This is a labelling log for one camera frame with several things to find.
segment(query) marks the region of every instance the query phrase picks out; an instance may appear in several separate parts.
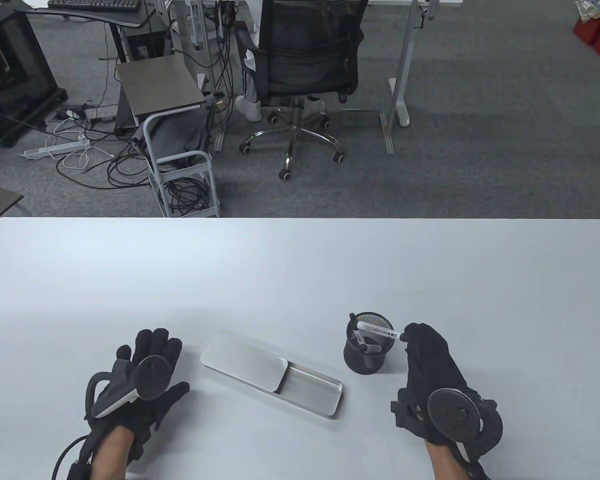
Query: white cable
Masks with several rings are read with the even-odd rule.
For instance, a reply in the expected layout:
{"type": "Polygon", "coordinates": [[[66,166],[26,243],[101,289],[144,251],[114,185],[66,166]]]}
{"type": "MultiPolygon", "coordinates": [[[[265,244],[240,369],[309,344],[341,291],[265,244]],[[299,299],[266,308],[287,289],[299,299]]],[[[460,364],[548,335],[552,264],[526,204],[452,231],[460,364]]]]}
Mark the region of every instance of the white cable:
{"type": "MultiPolygon", "coordinates": [[[[102,153],[108,155],[108,157],[110,158],[114,158],[115,155],[111,155],[111,153],[109,153],[108,151],[102,150],[99,146],[93,146],[93,145],[89,145],[86,146],[83,150],[81,150],[80,148],[74,151],[70,151],[70,153],[67,153],[66,155],[63,155],[62,157],[55,157],[53,153],[51,153],[49,151],[49,147],[53,147],[56,144],[56,134],[58,133],[58,130],[65,125],[68,121],[73,121],[73,123],[76,123],[76,119],[74,118],[65,118],[63,119],[63,121],[61,121],[60,123],[58,123],[55,128],[53,129],[53,133],[49,134],[46,139],[44,140],[44,148],[47,149],[48,154],[51,158],[53,158],[53,160],[60,160],[62,158],[62,166],[65,167],[65,169],[69,169],[69,170],[86,170],[87,167],[89,167],[89,163],[91,161],[90,156],[87,154],[87,151],[91,150],[91,149],[96,149],[101,151],[102,153]],[[53,138],[53,143],[50,145],[49,144],[49,140],[53,138]],[[78,156],[78,166],[69,166],[67,165],[67,159],[73,156],[78,156]],[[86,162],[84,163],[84,165],[82,165],[82,161],[83,159],[86,159],[86,162]]],[[[89,138],[89,136],[87,135],[89,130],[87,130],[87,128],[84,128],[83,130],[63,130],[62,133],[76,133],[78,134],[78,141],[80,140],[101,140],[103,138],[105,138],[107,136],[106,133],[103,132],[90,132],[90,133],[97,133],[100,135],[99,138],[89,138]]],[[[33,157],[28,157],[26,155],[23,155],[22,153],[19,153],[18,155],[20,155],[21,157],[24,158],[28,158],[29,160],[34,160],[33,157]]]]}
{"type": "Polygon", "coordinates": [[[87,151],[91,150],[91,149],[95,149],[95,150],[99,150],[102,153],[108,155],[108,157],[110,158],[114,158],[115,155],[111,155],[111,153],[109,153],[108,151],[102,150],[99,146],[88,146],[87,148],[85,148],[83,151],[74,151],[72,153],[69,153],[66,157],[64,157],[62,159],[62,166],[65,167],[65,169],[70,169],[70,170],[86,170],[87,167],[89,167],[89,162],[91,161],[90,156],[87,154],[87,151]],[[65,161],[67,160],[67,158],[72,157],[74,155],[78,155],[78,153],[80,154],[80,156],[78,157],[78,165],[80,165],[80,162],[82,161],[83,158],[86,158],[86,162],[84,165],[81,166],[69,166],[65,163],[65,161]]]}

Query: vr controller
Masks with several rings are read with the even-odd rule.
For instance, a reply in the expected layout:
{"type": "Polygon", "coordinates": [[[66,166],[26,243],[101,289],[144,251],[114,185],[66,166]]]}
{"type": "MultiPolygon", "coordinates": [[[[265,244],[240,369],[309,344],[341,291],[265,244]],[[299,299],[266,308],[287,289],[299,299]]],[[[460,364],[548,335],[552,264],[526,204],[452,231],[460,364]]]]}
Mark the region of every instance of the vr controller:
{"type": "MultiPolygon", "coordinates": [[[[502,438],[502,419],[495,400],[484,400],[473,390],[463,392],[440,388],[428,397],[426,411],[433,426],[448,440],[455,460],[471,478],[488,480],[478,460],[494,448],[502,438]]],[[[412,405],[391,402],[395,425],[425,438],[424,422],[412,405]]]]}

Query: marker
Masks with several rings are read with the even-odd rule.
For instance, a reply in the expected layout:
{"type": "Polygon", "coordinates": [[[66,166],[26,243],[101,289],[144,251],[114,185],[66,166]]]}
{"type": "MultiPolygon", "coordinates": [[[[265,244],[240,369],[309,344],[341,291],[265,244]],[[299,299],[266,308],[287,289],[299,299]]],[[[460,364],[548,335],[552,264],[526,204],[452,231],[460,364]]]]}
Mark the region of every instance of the marker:
{"type": "Polygon", "coordinates": [[[371,323],[359,321],[357,323],[358,330],[364,330],[365,332],[369,332],[371,334],[378,334],[382,337],[386,337],[388,339],[399,340],[400,333],[396,330],[390,330],[383,326],[373,325],[371,323]]]}

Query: hand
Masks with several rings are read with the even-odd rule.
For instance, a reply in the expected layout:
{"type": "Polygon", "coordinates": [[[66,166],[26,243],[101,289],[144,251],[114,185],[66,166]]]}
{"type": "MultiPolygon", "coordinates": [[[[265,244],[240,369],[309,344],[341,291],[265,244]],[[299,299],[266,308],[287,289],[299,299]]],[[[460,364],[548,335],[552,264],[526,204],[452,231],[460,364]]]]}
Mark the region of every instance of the hand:
{"type": "Polygon", "coordinates": [[[391,411],[396,413],[396,424],[431,444],[447,445],[449,439],[435,428],[427,412],[430,395],[444,388],[467,394],[475,392],[467,387],[451,358],[447,341],[432,327],[411,323],[404,329],[402,338],[407,342],[409,374],[407,386],[398,390],[398,402],[391,405],[391,411]]]}
{"type": "MultiPolygon", "coordinates": [[[[118,348],[115,356],[117,359],[131,360],[131,365],[136,367],[147,356],[160,355],[166,359],[173,372],[181,350],[182,342],[180,339],[169,338],[169,332],[166,329],[158,328],[155,331],[145,329],[140,331],[135,338],[133,358],[131,357],[131,347],[129,345],[122,345],[118,348]]],[[[102,441],[115,427],[125,427],[133,433],[133,444],[131,444],[129,450],[127,464],[133,460],[138,460],[142,457],[144,444],[151,438],[150,427],[155,425],[157,432],[169,409],[189,390],[189,384],[182,381],[172,386],[155,400],[138,398],[132,403],[122,405],[103,418],[90,417],[88,420],[92,428],[92,434],[94,434],[93,438],[102,441]]],[[[98,446],[92,445],[94,453],[97,452],[98,446]]]]}

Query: tabletop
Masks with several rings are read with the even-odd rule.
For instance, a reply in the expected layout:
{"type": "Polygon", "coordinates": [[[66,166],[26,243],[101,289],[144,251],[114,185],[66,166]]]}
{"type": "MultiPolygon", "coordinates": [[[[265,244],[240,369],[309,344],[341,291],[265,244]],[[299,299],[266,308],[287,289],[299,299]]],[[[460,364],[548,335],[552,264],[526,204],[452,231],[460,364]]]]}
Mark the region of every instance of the tabletop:
{"type": "Polygon", "coordinates": [[[115,71],[136,117],[206,102],[182,54],[118,63],[115,71]]]}
{"type": "Polygon", "coordinates": [[[404,345],[377,374],[343,361],[362,311],[432,325],[497,400],[492,478],[600,478],[599,220],[0,218],[0,480],[49,478],[87,431],[89,377],[147,327],[182,339],[192,391],[131,473],[429,480],[390,413],[404,345]],[[341,381],[336,417],[202,366],[222,332],[341,381]]]}

